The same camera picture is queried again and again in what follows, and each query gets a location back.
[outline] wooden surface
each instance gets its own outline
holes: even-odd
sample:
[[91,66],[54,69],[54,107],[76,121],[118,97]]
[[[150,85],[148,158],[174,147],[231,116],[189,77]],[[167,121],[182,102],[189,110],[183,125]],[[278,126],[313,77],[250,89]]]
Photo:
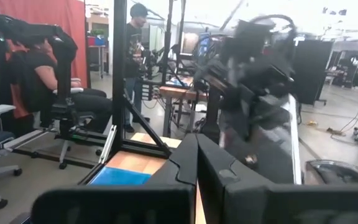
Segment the wooden surface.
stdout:
[[[180,140],[161,137],[162,141],[167,143],[170,147],[178,147]],[[148,134],[136,133],[131,138],[133,141],[141,141],[153,144],[153,139]],[[158,159],[149,156],[142,156],[129,152],[118,152],[108,163],[107,167],[113,167],[124,170],[131,170],[134,172],[142,172],[145,174],[154,174],[162,165],[165,159]],[[200,191],[197,187],[197,201],[196,201],[196,224],[205,224],[205,216],[203,204],[201,203]]]
[[[189,86],[193,83],[193,77],[186,77],[182,79],[183,83],[187,83]],[[160,94],[164,97],[171,97],[175,99],[183,99],[183,100],[196,100],[196,92],[191,90],[184,90],[181,88],[161,86]],[[207,101],[207,97],[205,93],[199,94],[199,101]]]

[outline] black cap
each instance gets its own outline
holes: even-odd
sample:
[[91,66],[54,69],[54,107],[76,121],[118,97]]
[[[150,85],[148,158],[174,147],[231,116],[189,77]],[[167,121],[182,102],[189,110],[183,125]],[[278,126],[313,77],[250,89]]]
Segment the black cap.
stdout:
[[148,14],[147,8],[141,3],[136,3],[131,7],[131,17],[146,17]]

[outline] ceiling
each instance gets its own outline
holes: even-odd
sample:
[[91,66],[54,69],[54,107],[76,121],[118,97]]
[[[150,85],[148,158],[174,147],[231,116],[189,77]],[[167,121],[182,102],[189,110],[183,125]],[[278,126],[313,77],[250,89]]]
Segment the ceiling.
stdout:
[[[133,5],[128,1],[128,8]],[[86,0],[87,4],[96,4],[108,8],[113,1]],[[136,0],[149,9],[166,18],[168,1]],[[239,0],[187,0],[185,21],[207,22],[221,26]],[[180,21],[181,1],[174,1],[172,21]],[[346,9],[346,15],[338,12]],[[358,36],[358,0],[245,0],[245,3],[235,13],[227,27],[234,26],[239,19],[249,20],[261,14],[285,14],[290,16],[299,30],[317,35],[351,35]]]

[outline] black pants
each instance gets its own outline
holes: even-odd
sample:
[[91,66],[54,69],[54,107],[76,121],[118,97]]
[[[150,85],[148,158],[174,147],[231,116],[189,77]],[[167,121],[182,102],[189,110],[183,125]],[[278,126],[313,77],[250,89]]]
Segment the black pants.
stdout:
[[77,112],[92,112],[96,115],[86,128],[103,133],[112,114],[112,101],[107,99],[106,93],[101,90],[84,89],[82,93],[72,94],[71,98]]

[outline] shoe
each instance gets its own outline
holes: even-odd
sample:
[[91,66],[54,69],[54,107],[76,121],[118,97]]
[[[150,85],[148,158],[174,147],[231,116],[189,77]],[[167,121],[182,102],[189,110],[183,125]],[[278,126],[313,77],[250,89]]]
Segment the shoe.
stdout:
[[[146,118],[146,117],[143,117],[148,123],[150,122],[150,118]],[[140,123],[140,120],[139,119],[133,119],[132,120],[133,123]]]
[[124,130],[128,133],[134,133],[135,129],[130,125],[130,124],[125,124],[124,125]]

